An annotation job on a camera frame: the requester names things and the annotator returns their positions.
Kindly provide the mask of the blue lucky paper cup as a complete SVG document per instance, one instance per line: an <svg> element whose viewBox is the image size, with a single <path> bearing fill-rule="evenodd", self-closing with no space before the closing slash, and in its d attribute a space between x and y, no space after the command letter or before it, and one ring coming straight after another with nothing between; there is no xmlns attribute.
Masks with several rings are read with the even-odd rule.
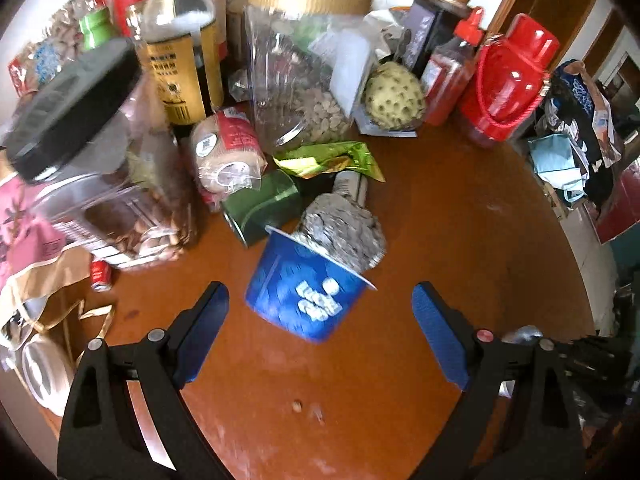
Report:
<svg viewBox="0 0 640 480"><path fill-rule="evenodd" d="M261 318L308 341L322 342L375 286L330 257L269 228L268 240L245 294Z"/></svg>

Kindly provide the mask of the green tin can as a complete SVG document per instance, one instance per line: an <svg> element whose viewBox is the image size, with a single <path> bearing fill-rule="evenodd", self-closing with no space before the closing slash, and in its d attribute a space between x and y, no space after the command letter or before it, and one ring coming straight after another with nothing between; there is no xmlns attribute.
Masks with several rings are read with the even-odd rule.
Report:
<svg viewBox="0 0 640 480"><path fill-rule="evenodd" d="M260 188L243 188L231 194L221 210L231 231L250 247L266 237L269 228L280 228L298 218L303 200L293 178L274 170L262 177Z"/></svg>

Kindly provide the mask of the green foil wrapper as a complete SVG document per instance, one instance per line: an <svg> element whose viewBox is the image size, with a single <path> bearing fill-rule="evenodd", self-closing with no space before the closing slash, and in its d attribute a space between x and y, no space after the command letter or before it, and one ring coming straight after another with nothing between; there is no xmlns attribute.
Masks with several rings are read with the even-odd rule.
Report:
<svg viewBox="0 0 640 480"><path fill-rule="evenodd" d="M302 179L355 171L375 181L385 182L378 162L367 144L361 141L303 145L275 154L272 159L281 170Z"/></svg>

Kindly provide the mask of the white round bowl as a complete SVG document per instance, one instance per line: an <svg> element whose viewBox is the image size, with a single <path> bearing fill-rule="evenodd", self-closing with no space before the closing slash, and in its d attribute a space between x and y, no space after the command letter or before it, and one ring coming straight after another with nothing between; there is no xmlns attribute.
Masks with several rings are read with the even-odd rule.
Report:
<svg viewBox="0 0 640 480"><path fill-rule="evenodd" d="M62 347L37 334L24 344L20 357L24 382L34 399L58 417L64 415L75 369Z"/></svg>

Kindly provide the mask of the wooden table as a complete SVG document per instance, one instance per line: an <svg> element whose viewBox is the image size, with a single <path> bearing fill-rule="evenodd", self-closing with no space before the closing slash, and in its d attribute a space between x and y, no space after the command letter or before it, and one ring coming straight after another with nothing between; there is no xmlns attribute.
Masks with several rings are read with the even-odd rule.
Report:
<svg viewBox="0 0 640 480"><path fill-rule="evenodd" d="M372 143L385 182L368 202L387 240L365 292L323 344L265 322L244 294L259 249L221 219L174 263L116 282L111 342L139 339L224 282L231 307L186 402L241 479L405 479L458 398L411 311L432 282L474 325L533 324L574 338L592 327L570 244L523 159L446 129Z"/></svg>

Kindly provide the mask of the pink gift bag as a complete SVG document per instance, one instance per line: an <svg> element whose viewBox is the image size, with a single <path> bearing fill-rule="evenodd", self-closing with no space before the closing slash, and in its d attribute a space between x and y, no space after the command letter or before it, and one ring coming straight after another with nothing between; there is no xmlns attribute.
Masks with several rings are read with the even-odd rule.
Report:
<svg viewBox="0 0 640 480"><path fill-rule="evenodd" d="M90 254L36 213L38 190L1 159L1 316L88 278Z"/></svg>

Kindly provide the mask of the clear jar black lid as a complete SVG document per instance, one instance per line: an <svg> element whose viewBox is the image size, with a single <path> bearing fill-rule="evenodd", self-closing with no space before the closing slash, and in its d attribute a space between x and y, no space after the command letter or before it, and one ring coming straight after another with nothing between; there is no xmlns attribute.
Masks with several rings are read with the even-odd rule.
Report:
<svg viewBox="0 0 640 480"><path fill-rule="evenodd" d="M114 268L174 260L196 240L193 182L125 38L66 65L3 145L38 216Z"/></svg>

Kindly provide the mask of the pile of clothes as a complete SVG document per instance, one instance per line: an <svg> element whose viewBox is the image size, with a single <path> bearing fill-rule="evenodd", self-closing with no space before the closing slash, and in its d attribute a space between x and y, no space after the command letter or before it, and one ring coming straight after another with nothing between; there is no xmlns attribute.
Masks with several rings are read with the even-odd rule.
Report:
<svg viewBox="0 0 640 480"><path fill-rule="evenodd" d="M624 146L611 104L584 62L569 60L553 72L528 149L534 174L565 205L588 200L596 211L605 210Z"/></svg>

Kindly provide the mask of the pink wrapped package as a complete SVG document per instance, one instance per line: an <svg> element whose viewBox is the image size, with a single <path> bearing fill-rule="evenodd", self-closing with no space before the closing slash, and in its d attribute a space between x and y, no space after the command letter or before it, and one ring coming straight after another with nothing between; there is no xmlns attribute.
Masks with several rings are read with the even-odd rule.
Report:
<svg viewBox="0 0 640 480"><path fill-rule="evenodd" d="M242 190L258 190L267 167L253 125L236 107L217 110L189 138L198 192L209 209Z"/></svg>

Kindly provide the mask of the red thermos jug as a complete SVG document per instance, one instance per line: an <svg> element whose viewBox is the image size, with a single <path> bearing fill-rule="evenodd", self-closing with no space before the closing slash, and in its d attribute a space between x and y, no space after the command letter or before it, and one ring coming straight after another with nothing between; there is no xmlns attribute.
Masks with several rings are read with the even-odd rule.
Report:
<svg viewBox="0 0 640 480"><path fill-rule="evenodd" d="M541 103L550 86L548 67L559 40L529 15L515 15L508 31L487 40L477 55L475 73L457 102L466 134L493 146Z"/></svg>

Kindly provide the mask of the red cap sauce bottle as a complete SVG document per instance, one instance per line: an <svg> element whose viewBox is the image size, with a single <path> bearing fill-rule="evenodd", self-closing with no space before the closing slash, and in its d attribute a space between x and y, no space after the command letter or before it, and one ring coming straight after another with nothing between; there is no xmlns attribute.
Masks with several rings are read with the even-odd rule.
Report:
<svg viewBox="0 0 640 480"><path fill-rule="evenodd" d="M474 8L454 29L454 36L437 46L421 78L424 98L424 122L440 126L446 122L463 90L475 72L476 49L483 39L481 6Z"/></svg>

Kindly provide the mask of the red snack packet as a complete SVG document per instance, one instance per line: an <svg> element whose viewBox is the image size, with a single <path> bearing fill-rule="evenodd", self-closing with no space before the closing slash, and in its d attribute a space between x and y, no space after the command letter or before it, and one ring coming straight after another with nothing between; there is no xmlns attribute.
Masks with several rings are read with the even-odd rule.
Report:
<svg viewBox="0 0 640 480"><path fill-rule="evenodd" d="M19 98L37 92L62 68L74 62L82 50L84 38L79 22L89 12L106 6L107 0L68 0L53 14L43 38L29 42L9 62L8 71Z"/></svg>

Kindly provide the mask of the green bottle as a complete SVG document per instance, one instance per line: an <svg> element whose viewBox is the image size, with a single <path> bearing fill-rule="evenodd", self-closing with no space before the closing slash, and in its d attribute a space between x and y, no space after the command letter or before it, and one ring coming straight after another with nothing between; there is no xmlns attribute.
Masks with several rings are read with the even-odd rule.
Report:
<svg viewBox="0 0 640 480"><path fill-rule="evenodd" d="M79 22L84 46L89 51L115 38L118 32L112 23L110 10L106 6L86 14Z"/></svg>

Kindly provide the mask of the yellow label liquor bottle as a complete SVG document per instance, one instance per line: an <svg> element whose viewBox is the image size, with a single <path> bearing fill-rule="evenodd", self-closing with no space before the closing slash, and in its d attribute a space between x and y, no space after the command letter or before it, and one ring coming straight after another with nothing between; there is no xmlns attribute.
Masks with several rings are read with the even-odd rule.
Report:
<svg viewBox="0 0 640 480"><path fill-rule="evenodd" d="M177 138L224 104L217 32L213 0L146 0L141 35Z"/></svg>

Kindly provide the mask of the clear jar gold lid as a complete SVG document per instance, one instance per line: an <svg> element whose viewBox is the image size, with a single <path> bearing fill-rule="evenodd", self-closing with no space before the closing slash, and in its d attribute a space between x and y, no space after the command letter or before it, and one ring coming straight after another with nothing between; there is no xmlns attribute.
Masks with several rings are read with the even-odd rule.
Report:
<svg viewBox="0 0 640 480"><path fill-rule="evenodd" d="M373 62L372 0L248 0L248 83L270 155L345 140Z"/></svg>

